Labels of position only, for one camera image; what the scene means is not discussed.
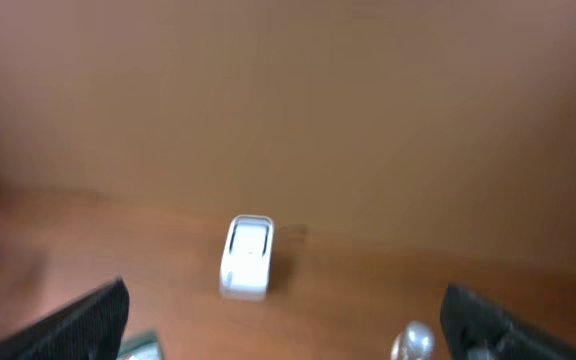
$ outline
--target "shiny metallic object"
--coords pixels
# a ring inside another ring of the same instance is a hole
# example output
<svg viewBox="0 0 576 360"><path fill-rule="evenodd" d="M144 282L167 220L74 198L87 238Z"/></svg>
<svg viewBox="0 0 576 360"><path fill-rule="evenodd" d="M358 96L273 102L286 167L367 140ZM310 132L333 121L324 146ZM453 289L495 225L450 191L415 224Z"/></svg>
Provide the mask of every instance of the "shiny metallic object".
<svg viewBox="0 0 576 360"><path fill-rule="evenodd" d="M413 321L397 336L390 354L391 360L430 359L435 349L435 336L429 326Z"/></svg>

